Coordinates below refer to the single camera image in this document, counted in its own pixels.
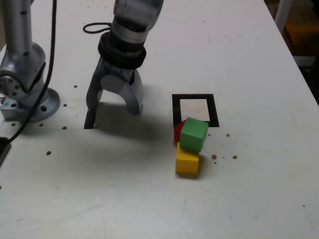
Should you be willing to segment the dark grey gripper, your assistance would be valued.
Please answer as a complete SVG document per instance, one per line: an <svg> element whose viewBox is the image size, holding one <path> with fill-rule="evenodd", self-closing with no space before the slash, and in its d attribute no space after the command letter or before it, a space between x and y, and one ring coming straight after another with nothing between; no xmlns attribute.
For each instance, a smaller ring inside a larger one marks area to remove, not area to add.
<svg viewBox="0 0 319 239"><path fill-rule="evenodd" d="M143 86L137 70L113 66L100 57L86 96L88 110L96 110L102 89L121 96L130 114L141 113Z"/></svg>

